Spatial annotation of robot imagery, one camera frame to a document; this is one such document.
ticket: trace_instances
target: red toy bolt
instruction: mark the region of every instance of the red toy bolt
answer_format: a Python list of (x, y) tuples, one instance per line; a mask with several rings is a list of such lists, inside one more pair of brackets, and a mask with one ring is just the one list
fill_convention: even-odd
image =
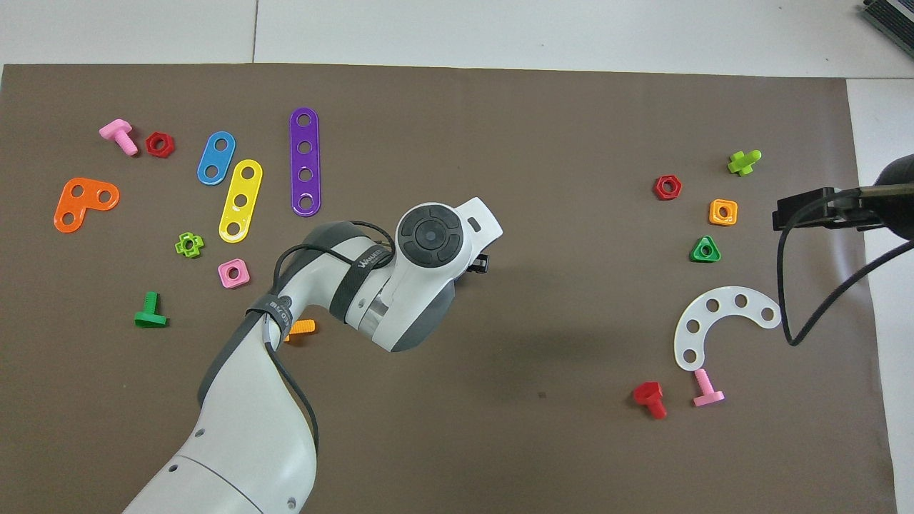
[(666, 408), (660, 402), (664, 397), (664, 390), (660, 389), (660, 382), (645, 382), (638, 386), (632, 393), (634, 400), (639, 405), (646, 405), (647, 410), (655, 420), (666, 417)]
[(654, 194), (661, 200), (672, 200), (683, 190), (683, 183), (676, 175), (663, 175), (654, 182)]
[(146, 138), (146, 153), (166, 158), (175, 151), (175, 139), (164, 132), (153, 132)]
[(108, 141), (113, 139), (125, 154), (136, 155), (138, 151), (136, 149), (136, 145), (133, 144), (130, 136), (127, 135), (127, 133), (131, 130), (133, 130), (133, 127), (131, 127), (129, 123), (125, 122), (121, 118), (118, 118), (100, 128), (99, 135)]
[(696, 407), (720, 402), (724, 399), (723, 392), (714, 391), (714, 386), (711, 385), (711, 380), (707, 377), (707, 372), (704, 368), (695, 370), (695, 378), (698, 380), (698, 387), (701, 388), (701, 396), (692, 400), (692, 402), (695, 402)]

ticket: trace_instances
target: black velcro strap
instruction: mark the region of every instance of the black velcro strap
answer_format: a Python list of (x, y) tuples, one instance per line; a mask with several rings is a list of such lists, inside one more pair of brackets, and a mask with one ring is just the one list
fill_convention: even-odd
[(375, 244), (358, 256), (358, 259), (349, 266), (349, 271), (345, 273), (343, 281), (336, 288), (334, 299), (330, 301), (330, 314), (345, 323), (345, 313), (349, 310), (358, 289), (365, 283), (371, 270), (384, 262), (388, 255), (390, 252), (386, 248)]
[(265, 294), (251, 304), (245, 314), (249, 312), (259, 312), (273, 318), (273, 321), (276, 322), (276, 325), (280, 326), (280, 330), (282, 331), (282, 335), (280, 336), (280, 341), (282, 341), (289, 335), (289, 332), (292, 331), (292, 323), (295, 321), (292, 319), (292, 311), (289, 310), (289, 307), (291, 306), (292, 299), (289, 296)]

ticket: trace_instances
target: white curved toy plate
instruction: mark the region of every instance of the white curved toy plate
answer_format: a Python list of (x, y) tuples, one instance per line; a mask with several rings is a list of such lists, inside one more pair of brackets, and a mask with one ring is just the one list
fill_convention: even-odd
[[(712, 300), (717, 302), (716, 310), (712, 310)], [(707, 331), (720, 318), (727, 316), (747, 317), (762, 328), (775, 328), (781, 324), (781, 310), (768, 296), (738, 285), (712, 289), (693, 300), (676, 324), (673, 352), (680, 368), (695, 371), (705, 365)], [(692, 362), (686, 360), (689, 350), (695, 352)]]

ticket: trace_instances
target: purple toy plate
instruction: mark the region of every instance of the purple toy plate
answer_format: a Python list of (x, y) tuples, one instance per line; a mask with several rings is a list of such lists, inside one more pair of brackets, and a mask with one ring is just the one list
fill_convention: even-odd
[(321, 208), (321, 143), (317, 112), (296, 109), (289, 118), (289, 163), (292, 173), (292, 210), (313, 216)]

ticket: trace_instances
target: white table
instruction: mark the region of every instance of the white table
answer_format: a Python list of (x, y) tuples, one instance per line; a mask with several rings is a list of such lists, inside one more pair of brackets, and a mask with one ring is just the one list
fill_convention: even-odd
[[(860, 184), (914, 153), (914, 59), (851, 0), (82, 4), (0, 3), (0, 64), (312, 62), (840, 77), (853, 79)], [(868, 232), (866, 256), (899, 243), (885, 230)], [(898, 511), (914, 513), (914, 255), (874, 272), (870, 288)]]

